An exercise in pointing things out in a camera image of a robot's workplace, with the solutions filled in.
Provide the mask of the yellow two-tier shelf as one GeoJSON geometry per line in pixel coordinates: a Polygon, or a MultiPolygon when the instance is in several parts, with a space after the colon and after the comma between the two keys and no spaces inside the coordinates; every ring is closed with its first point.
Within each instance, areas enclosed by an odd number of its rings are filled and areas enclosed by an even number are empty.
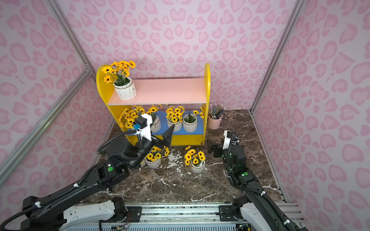
{"type": "Polygon", "coordinates": [[[119,118],[124,109],[131,109],[133,105],[181,105],[187,107],[188,112],[193,111],[197,105],[201,105],[204,117],[198,119],[197,129],[194,132],[186,132],[184,129],[174,132],[172,145],[203,145],[205,143],[211,93],[209,63],[205,64],[204,78],[133,80],[137,96],[129,101],[121,100],[113,84],[105,83],[104,77],[105,73],[98,70],[97,90],[117,124],[125,121],[119,118]]]}

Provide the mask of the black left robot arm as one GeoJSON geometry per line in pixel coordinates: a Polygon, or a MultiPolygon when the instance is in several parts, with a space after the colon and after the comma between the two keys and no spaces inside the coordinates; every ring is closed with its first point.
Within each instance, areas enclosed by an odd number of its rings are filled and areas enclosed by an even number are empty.
{"type": "Polygon", "coordinates": [[[25,215],[21,231],[60,231],[67,225],[64,212],[85,198],[122,182],[131,169],[138,169],[153,147],[169,147],[174,126],[169,127],[162,138],[149,134],[142,137],[137,125],[103,143],[97,150],[107,154],[108,159],[89,168],[83,176],[67,187],[48,196],[30,196],[23,201],[22,211],[2,222],[1,230],[7,230],[8,223],[25,215]]]}

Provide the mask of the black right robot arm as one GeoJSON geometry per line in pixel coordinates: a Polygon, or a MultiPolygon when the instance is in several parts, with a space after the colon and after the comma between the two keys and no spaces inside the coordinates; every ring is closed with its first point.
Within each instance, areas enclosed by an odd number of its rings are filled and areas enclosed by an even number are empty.
{"type": "Polygon", "coordinates": [[[230,185],[244,193],[234,199],[230,212],[236,220],[247,221],[255,231],[306,231],[292,221],[267,195],[257,176],[246,164],[244,147],[230,144],[224,147],[207,141],[208,153],[223,159],[226,178],[230,185]]]}

